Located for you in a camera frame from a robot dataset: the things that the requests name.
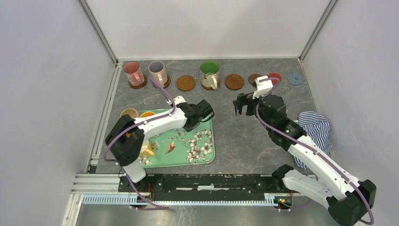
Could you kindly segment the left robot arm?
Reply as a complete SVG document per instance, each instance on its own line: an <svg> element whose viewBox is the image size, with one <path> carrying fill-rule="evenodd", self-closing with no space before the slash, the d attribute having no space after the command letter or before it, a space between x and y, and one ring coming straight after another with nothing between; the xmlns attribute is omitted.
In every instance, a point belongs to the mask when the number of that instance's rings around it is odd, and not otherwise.
<svg viewBox="0 0 399 226"><path fill-rule="evenodd" d="M130 186L137 192L144 191L148 186L146 172L138 159L145 140L171 129L183 128L190 132L215 115L212 106L205 99L197 104L189 104L182 96L177 96L168 100L168 103L172 106L171 109L153 116L120 117L105 138L107 149L125 171Z"/></svg>

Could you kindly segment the green interior floral mug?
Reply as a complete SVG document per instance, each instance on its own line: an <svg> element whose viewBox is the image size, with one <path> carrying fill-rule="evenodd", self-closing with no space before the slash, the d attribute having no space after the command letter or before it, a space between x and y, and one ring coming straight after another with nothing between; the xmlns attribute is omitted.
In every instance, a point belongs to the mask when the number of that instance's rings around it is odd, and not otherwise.
<svg viewBox="0 0 399 226"><path fill-rule="evenodd" d="M220 65L213 60L204 61L200 65L200 78L204 86L217 89L217 81L219 79Z"/></svg>

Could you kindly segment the blue round coaster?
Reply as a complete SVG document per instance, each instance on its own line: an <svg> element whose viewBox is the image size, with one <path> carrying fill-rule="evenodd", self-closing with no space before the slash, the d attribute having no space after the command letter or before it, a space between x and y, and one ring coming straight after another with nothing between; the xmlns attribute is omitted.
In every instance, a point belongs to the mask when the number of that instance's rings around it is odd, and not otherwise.
<svg viewBox="0 0 399 226"><path fill-rule="evenodd" d="M302 75L302 74L299 74L299 73L292 73L292 74L290 74L290 75L288 76L287 80L288 80L288 82L289 82L291 85L294 85L294 86L296 86L296 85L301 85L301 84L304 82L303 75Z"/></svg>

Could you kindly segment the orange interior mug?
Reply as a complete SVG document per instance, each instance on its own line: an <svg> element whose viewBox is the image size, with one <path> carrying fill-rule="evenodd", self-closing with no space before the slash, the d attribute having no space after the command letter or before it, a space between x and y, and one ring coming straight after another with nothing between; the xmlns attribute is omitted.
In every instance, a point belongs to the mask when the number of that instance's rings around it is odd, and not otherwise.
<svg viewBox="0 0 399 226"><path fill-rule="evenodd" d="M152 112L152 111L146 111L146 112L144 112L144 113L142 113L142 114L140 115L140 118L144 118L144 117L153 116L153 115L155 115L155 114L156 114L155 112Z"/></svg>

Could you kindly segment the pink mug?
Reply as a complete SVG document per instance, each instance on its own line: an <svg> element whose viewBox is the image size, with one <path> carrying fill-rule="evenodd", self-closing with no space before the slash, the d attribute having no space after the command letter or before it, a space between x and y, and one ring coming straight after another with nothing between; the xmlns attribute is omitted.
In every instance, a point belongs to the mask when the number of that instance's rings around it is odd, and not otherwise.
<svg viewBox="0 0 399 226"><path fill-rule="evenodd" d="M144 74L138 62L130 61L123 66L123 71L127 76L128 82L134 86L141 85L144 81Z"/></svg>

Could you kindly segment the dark wooden coaster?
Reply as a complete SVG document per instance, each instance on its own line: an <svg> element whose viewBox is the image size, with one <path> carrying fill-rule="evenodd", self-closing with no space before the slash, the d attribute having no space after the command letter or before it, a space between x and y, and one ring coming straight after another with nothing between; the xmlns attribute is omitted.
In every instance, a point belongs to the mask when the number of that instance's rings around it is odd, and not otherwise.
<svg viewBox="0 0 399 226"><path fill-rule="evenodd" d="M248 77L248 82L249 82L249 84L252 86L253 85L253 82L255 81L255 79L256 78L258 78L258 77L261 77L261 75L260 74L251 74L249 77Z"/></svg>

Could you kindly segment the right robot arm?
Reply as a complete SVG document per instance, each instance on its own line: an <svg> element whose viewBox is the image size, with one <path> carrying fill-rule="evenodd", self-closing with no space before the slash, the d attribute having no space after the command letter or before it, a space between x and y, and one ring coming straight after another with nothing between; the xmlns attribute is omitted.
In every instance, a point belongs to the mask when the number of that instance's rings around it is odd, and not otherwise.
<svg viewBox="0 0 399 226"><path fill-rule="evenodd" d="M360 181L320 150L305 130L287 117L282 97L240 93L233 104L237 115L246 106L246 115L256 116L272 141L301 160L317 177L311 179L293 167L283 165L272 174L271 184L275 191L288 189L307 196L325 207L341 226L353 226L357 222L374 224L371 209L376 185L369 179Z"/></svg>

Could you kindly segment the red round coaster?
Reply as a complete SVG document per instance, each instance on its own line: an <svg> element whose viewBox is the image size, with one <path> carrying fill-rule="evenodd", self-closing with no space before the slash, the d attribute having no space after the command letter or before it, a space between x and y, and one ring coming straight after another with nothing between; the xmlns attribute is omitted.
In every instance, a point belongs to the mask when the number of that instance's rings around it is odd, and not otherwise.
<svg viewBox="0 0 399 226"><path fill-rule="evenodd" d="M268 77L269 77L269 78L276 78L276 79L278 79L278 80L272 80L272 84L273 84L273 85L276 85L276 84L278 84L278 83L280 83L280 82L282 81L282 77L281 77L281 75L278 74L278 73L270 73L270 74L268 75Z"/></svg>

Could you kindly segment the purple interior mug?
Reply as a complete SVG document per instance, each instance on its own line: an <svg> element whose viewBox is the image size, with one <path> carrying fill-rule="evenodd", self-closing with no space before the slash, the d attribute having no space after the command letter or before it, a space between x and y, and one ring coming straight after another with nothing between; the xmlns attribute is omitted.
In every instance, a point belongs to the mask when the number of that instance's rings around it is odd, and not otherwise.
<svg viewBox="0 0 399 226"><path fill-rule="evenodd" d="M164 74L166 75L166 67L162 61L153 61L148 65L150 75Z"/></svg>

